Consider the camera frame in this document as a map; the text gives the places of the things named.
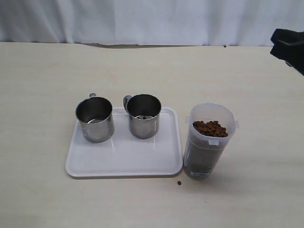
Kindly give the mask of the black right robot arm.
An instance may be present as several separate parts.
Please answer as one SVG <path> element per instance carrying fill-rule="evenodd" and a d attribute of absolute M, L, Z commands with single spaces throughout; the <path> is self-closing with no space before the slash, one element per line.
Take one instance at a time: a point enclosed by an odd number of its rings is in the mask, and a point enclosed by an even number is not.
<path fill-rule="evenodd" d="M 304 75 L 304 32 L 277 28 L 270 40 L 274 44 L 270 54 Z"/>

